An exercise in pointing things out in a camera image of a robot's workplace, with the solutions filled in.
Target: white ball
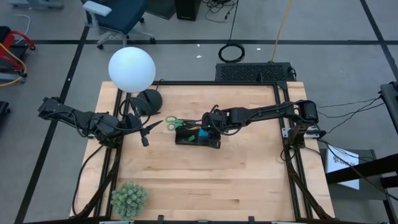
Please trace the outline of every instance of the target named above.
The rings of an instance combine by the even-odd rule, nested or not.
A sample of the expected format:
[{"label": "white ball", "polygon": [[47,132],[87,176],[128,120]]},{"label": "white ball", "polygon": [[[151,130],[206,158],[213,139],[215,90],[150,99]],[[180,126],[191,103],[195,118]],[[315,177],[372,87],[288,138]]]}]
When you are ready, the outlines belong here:
[{"label": "white ball", "polygon": [[112,55],[108,72],[119,89],[139,93],[152,84],[156,69],[147,52],[136,47],[125,47]]}]

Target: concrete floor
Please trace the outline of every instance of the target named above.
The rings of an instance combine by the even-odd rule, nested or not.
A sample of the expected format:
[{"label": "concrete floor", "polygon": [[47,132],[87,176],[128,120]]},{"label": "concrete floor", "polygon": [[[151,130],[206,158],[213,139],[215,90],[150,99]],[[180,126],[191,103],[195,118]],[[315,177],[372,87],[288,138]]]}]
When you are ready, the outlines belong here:
[{"label": "concrete floor", "polygon": [[[288,0],[245,0],[239,3],[233,39],[273,40]],[[367,0],[385,40],[398,40],[396,0]],[[153,33],[157,40],[227,39],[232,16],[222,24],[205,20],[201,6],[195,22],[180,21],[175,15],[166,21],[145,14],[145,24],[136,28]],[[0,26],[24,32],[27,20],[13,17],[26,14],[32,24],[28,36],[34,40],[78,40],[84,28],[80,1],[65,1],[61,11],[13,9],[0,2]],[[217,18],[222,19],[224,12]],[[88,39],[98,36],[90,31]],[[377,40],[359,0],[294,1],[282,40]],[[156,80],[214,80],[215,65],[221,63],[217,53],[220,44],[138,45],[147,51],[157,67]],[[273,45],[247,44],[243,62],[266,62],[271,59]],[[35,166],[49,122],[37,117],[37,108],[45,96],[60,94],[77,45],[40,44],[25,59],[29,78],[23,85],[0,88],[0,100],[11,103],[12,113],[0,132],[0,217],[12,223]],[[105,45],[98,50],[86,44],[76,68],[66,104],[81,110],[94,110],[101,82],[109,80],[107,64],[121,45]],[[398,46],[389,45],[394,58]],[[228,49],[226,57],[238,52]],[[304,82],[307,96],[319,105],[346,103],[377,97],[379,85],[396,78],[380,45],[280,45],[276,62],[290,62]],[[358,105],[323,110],[343,114]],[[340,119],[321,116],[320,127],[330,130]],[[353,119],[325,137],[342,148],[374,149],[379,157],[398,153],[398,136],[384,106],[357,114]],[[67,218],[73,190],[83,159],[86,140],[74,129],[58,125],[44,169],[37,184],[25,222]],[[385,222],[384,210],[377,201],[333,199],[336,216],[353,222]]]}]

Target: white paper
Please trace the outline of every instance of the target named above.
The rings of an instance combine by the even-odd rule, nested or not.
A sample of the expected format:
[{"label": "white paper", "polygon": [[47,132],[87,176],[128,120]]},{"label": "white paper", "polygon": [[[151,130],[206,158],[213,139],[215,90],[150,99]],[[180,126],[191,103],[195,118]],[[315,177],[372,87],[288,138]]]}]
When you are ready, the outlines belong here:
[{"label": "white paper", "polygon": [[[340,149],[335,146],[328,145],[329,149],[332,150],[338,157],[342,158],[344,161],[348,162],[351,166],[359,164],[358,154]],[[326,154],[326,173],[333,172],[336,170],[341,170],[349,167],[345,162],[337,158],[333,153],[328,150]],[[359,179],[349,180],[345,182],[340,182],[339,184],[351,187],[352,189],[359,190]]]}]

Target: wooden table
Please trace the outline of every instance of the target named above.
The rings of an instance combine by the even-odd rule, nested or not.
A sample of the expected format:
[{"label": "wooden table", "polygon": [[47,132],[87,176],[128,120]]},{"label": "wooden table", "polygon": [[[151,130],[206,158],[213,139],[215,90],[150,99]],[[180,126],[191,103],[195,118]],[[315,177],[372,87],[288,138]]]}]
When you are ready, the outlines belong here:
[{"label": "wooden table", "polygon": [[[307,98],[303,83],[288,83],[288,87],[291,101]],[[168,115],[200,119],[215,104],[220,109],[275,104],[271,86],[161,85],[159,91],[164,101],[161,114],[151,117],[149,123]],[[96,111],[112,113],[116,93],[113,83],[104,82]],[[252,123],[234,136],[222,136],[219,150],[175,145],[174,138],[165,123],[148,135],[148,147],[142,146],[140,134],[124,137],[117,187],[135,182],[148,191],[146,208],[138,219],[156,220],[164,215],[165,220],[246,221],[254,216],[256,221],[294,221],[286,165],[279,157],[283,146],[277,119]],[[305,143],[318,150],[316,140]],[[98,142],[89,140],[84,160],[97,148]],[[306,149],[301,152],[309,191],[334,216],[320,156]],[[95,155],[82,173],[77,211],[98,188],[104,154],[103,149]],[[305,217],[302,194],[298,188],[297,192],[301,216]]]}]

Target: yellow cable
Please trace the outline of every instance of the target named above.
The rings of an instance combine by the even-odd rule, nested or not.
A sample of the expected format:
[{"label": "yellow cable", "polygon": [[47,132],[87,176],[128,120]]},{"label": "yellow cable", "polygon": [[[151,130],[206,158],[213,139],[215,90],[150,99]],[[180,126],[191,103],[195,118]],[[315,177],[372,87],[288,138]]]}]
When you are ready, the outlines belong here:
[{"label": "yellow cable", "polygon": [[289,0],[289,3],[287,5],[287,9],[286,9],[286,12],[285,12],[285,15],[284,15],[284,19],[282,20],[282,23],[280,24],[278,35],[277,35],[276,41],[275,41],[274,53],[272,54],[271,62],[274,62],[274,58],[275,58],[275,54],[276,54],[276,48],[278,47],[279,36],[280,36],[280,33],[282,32],[282,28],[283,28],[285,20],[287,18],[287,14],[290,11],[290,7],[292,6],[292,2],[293,2],[293,0]]},{"label": "yellow cable", "polygon": [[[25,63],[24,63],[21,59],[19,59],[17,56],[15,56],[13,53],[11,53],[2,43],[0,43],[0,46],[1,46],[9,55],[11,55],[11,56],[12,56],[13,58],[15,58],[19,63],[22,64],[22,66],[24,67],[24,74],[26,74],[26,73],[27,73],[27,67],[26,67]],[[11,82],[8,82],[8,83],[5,83],[5,84],[0,84],[0,87],[12,85],[12,84],[18,82],[18,81],[21,80],[21,79],[22,79],[22,77],[18,77],[17,79],[15,79],[15,80],[13,80],[13,81],[11,81]]]}]

